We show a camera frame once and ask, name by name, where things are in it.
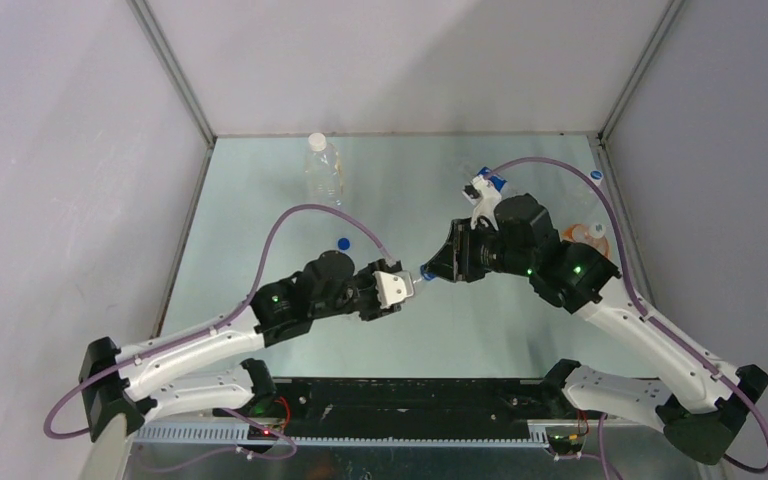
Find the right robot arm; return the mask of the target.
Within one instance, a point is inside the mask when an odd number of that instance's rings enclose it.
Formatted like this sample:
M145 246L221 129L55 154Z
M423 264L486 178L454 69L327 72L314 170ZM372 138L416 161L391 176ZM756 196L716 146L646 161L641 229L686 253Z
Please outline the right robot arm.
M625 286L608 258L562 239L532 196L502 200L493 217L493 223L452 221L425 272L449 282L474 282L489 273L525 277L541 299L608 333L656 374L632 379L562 359L543 379L545 411L556 418L577 409L599 411L663 433L696 462L725 459L768 375L755 365L735 367L681 332Z

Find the clear unlabelled plastic bottle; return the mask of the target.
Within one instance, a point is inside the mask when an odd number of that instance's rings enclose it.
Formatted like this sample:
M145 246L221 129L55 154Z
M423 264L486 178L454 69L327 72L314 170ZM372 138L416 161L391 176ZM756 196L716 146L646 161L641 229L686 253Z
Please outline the clear unlabelled plastic bottle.
M597 211L601 205L598 194L594 192L594 190L590 187L590 184L593 184L598 190L600 190L603 180L600 183L595 183L590 179L589 174L589 182L578 184L571 194L573 214L572 218L574 222L585 222Z

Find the cream label clear bottle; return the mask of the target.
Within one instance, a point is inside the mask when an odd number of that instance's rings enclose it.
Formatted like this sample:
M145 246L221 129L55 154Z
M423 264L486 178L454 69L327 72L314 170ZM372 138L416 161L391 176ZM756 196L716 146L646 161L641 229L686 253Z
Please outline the cream label clear bottle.
M310 150L304 159L304 177L311 203L337 210L343 208L343 175L337 148L328 139L328 146L321 152Z

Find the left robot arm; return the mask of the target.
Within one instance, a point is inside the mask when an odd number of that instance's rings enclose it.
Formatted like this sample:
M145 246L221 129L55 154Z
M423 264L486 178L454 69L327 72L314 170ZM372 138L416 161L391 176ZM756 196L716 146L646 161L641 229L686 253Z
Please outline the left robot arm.
M80 382L91 440L122 415L129 434L165 416L197 410L246 410L264 416L276 403L265 363L251 354L307 334L316 320L357 315L371 321L400 311L415 294L399 263L377 260L357 270L327 251L300 271L258 288L247 306L137 344L109 337L86 349Z

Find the orange label plastic bottle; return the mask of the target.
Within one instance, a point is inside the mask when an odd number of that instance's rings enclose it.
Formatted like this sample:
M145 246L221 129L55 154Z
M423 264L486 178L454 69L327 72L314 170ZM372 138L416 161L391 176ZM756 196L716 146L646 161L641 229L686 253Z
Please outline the orange label plastic bottle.
M561 233L561 238L570 242L589 245L596 249L604 257L610 259L611 247L607 236L605 235L604 238L600 239L591 238L588 234L588 228L591 224L576 223L570 225Z

